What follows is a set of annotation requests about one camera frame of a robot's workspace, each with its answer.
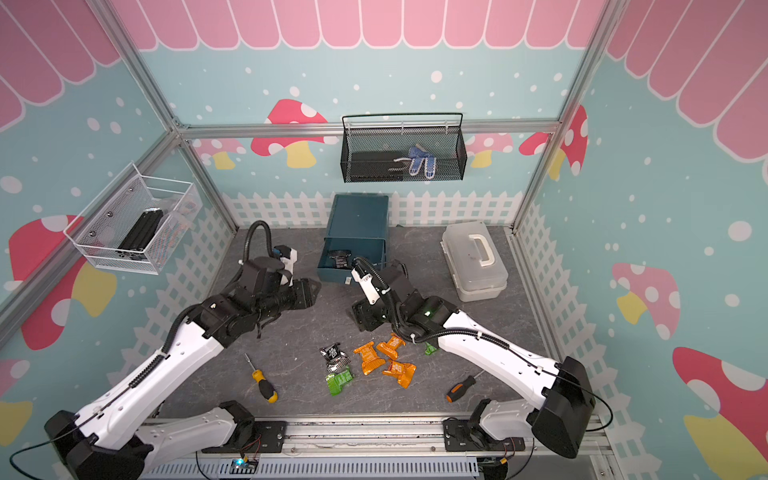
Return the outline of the black device in white basket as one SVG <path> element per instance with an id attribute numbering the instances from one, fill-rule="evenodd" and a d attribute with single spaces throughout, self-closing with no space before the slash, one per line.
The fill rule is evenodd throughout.
<path id="1" fill-rule="evenodd" d="M 163 216 L 164 212 L 159 208 L 143 211 L 118 246 L 118 256 L 135 261 L 145 260 L 146 255 L 144 251 L 155 236 Z"/>

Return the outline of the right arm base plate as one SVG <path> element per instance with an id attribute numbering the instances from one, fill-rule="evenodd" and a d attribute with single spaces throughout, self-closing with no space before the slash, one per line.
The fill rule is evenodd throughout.
<path id="1" fill-rule="evenodd" d="M 508 455 L 523 452 L 523 438 L 496 440 L 466 419 L 448 417 L 442 421 L 444 448 L 447 452 L 500 452 Z"/>

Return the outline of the teal top drawer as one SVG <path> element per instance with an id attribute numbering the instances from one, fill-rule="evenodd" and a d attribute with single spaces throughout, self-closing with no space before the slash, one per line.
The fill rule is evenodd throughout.
<path id="1" fill-rule="evenodd" d="M 322 282 L 349 284 L 355 259 L 366 258 L 377 270 L 386 263 L 384 239 L 327 237 L 317 266 Z"/>

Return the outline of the orange cookie packet top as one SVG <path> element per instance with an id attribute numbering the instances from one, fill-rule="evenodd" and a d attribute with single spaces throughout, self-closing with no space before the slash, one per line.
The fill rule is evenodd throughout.
<path id="1" fill-rule="evenodd" d="M 392 333 L 386 342 L 380 342 L 376 346 L 376 350 L 388 359 L 397 361 L 399 358 L 398 350 L 405 344 L 406 342 L 402 338 L 400 338 L 397 334 Z"/>

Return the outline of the orange black screwdriver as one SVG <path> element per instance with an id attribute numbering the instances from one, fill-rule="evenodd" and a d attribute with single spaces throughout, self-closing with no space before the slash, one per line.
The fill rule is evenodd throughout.
<path id="1" fill-rule="evenodd" d="M 480 376 L 481 373 L 478 373 L 476 375 L 468 375 L 464 379 L 457 382 L 455 385 L 453 385 L 445 394 L 445 399 L 449 403 L 455 403 L 461 398 L 463 398 L 467 391 L 476 384 L 477 377 Z"/>

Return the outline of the black box in mesh basket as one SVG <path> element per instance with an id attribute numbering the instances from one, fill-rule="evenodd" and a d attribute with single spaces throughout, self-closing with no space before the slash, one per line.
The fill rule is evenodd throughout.
<path id="1" fill-rule="evenodd" d="M 400 161 L 400 152 L 358 151 L 353 152 L 346 163 L 347 182 L 395 182 L 402 181 L 406 164 Z"/>

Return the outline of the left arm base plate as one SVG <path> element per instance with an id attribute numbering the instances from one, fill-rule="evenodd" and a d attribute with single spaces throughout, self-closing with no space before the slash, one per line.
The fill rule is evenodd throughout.
<path id="1" fill-rule="evenodd" d="M 202 450 L 206 454 L 281 453 L 286 437 L 285 421 L 247 420 L 236 425 L 232 436 L 221 446 Z"/>

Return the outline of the yellow black screwdriver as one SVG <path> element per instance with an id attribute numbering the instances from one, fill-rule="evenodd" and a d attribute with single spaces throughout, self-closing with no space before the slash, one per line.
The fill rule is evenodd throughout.
<path id="1" fill-rule="evenodd" d="M 278 400 L 278 393 L 272 383 L 265 377 L 264 373 L 257 369 L 248 354 L 245 354 L 245 358 L 249 366 L 252 368 L 252 378 L 256 382 L 259 392 L 262 397 L 270 404 L 274 404 Z"/>

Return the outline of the green cookie packet bottom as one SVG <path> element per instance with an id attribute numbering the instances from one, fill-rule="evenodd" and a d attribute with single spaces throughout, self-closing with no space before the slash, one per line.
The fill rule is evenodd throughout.
<path id="1" fill-rule="evenodd" d="M 354 376 L 349 367 L 342 371 L 328 374 L 325 378 L 326 384 L 331 396 L 337 396 L 343 392 L 344 387 L 354 380 Z"/>

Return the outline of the blue white item in basket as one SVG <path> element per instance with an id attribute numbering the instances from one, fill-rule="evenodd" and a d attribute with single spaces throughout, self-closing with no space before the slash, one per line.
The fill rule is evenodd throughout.
<path id="1" fill-rule="evenodd" d="M 433 180 L 437 174 L 437 157 L 419 144 L 411 146 L 406 156 L 396 158 L 393 162 L 411 177 L 423 176 Z"/>

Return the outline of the black cookie packet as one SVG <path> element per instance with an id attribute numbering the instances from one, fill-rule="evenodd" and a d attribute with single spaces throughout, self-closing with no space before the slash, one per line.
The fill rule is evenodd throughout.
<path id="1" fill-rule="evenodd" d="M 336 270 L 352 270 L 354 260 L 352 252 L 348 249 L 335 249 L 327 252 L 328 267 Z"/>
<path id="2" fill-rule="evenodd" d="M 326 362 L 326 370 L 329 374 L 337 374 L 349 366 L 349 357 L 340 348 L 339 342 L 321 348 L 320 354 Z"/>

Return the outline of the green lit circuit board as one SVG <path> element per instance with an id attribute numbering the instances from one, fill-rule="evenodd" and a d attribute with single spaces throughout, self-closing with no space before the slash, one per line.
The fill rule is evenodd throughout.
<path id="1" fill-rule="evenodd" d="M 232 475 L 254 475 L 257 472 L 258 464 L 257 459 L 238 458 L 232 461 L 229 473 Z"/>

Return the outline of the orange cookie packet bottom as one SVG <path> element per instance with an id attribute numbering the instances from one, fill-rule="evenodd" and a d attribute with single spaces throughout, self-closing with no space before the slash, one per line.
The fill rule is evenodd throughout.
<path id="1" fill-rule="evenodd" d="M 414 364 L 392 360 L 388 363 L 387 368 L 382 371 L 382 374 L 395 378 L 402 388 L 408 389 L 416 370 L 417 367 Z"/>

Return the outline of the clear plastic storage box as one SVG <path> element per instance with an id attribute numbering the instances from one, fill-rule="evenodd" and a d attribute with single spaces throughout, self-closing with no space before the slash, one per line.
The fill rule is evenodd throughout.
<path id="1" fill-rule="evenodd" d="M 448 225 L 441 247 L 463 303 L 494 299 L 506 289 L 507 268 L 483 222 Z"/>

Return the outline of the dark teal drawer cabinet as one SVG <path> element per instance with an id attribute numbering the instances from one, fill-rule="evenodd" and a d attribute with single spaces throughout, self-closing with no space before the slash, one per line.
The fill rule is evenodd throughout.
<path id="1" fill-rule="evenodd" d="M 328 250 L 382 257 L 388 240 L 389 197 L 338 194 L 334 197 L 325 241 Z"/>

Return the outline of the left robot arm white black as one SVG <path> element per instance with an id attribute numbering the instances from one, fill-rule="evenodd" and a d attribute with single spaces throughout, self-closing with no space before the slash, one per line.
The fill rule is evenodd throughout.
<path id="1" fill-rule="evenodd" d="M 253 415 L 236 401 L 185 420 L 145 420 L 186 379 L 241 336 L 260 333 L 282 313 L 312 307 L 318 282 L 296 279 L 294 249 L 274 245 L 267 222 L 247 230 L 240 267 L 218 294 L 184 308 L 154 355 L 77 412 L 45 424 L 51 446 L 75 479 L 137 479 L 186 454 L 223 447 L 245 452 L 260 442 Z"/>

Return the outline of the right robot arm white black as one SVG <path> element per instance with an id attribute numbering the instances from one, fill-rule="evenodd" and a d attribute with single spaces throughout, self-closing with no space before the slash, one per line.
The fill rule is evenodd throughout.
<path id="1" fill-rule="evenodd" d="M 352 276 L 365 294 L 353 306 L 364 326 L 388 324 L 403 341 L 461 357 L 520 395 L 518 401 L 488 400 L 476 407 L 470 432 L 478 441 L 532 437 L 564 458 L 578 455 L 603 401 L 580 361 L 554 360 L 501 338 L 451 302 L 423 297 L 400 267 L 378 270 L 357 257 Z"/>

